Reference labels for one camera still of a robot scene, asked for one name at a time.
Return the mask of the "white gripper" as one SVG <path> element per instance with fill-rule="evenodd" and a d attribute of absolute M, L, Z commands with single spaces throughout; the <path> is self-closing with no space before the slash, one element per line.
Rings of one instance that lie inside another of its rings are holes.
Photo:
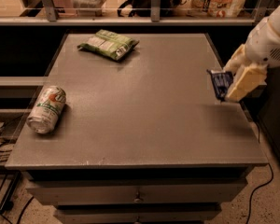
<path fill-rule="evenodd" d="M 246 57 L 254 63 L 245 66 Z M 262 19 L 223 67 L 235 75 L 225 100 L 237 103 L 263 83 L 267 77 L 266 65 L 280 67 L 280 16 Z"/>

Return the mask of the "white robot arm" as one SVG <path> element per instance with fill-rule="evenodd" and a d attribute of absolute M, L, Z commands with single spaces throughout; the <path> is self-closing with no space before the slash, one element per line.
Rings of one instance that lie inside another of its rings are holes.
<path fill-rule="evenodd" d="M 280 6 L 264 17 L 223 70 L 233 74 L 225 100 L 239 102 L 263 83 L 269 68 L 280 67 Z"/>

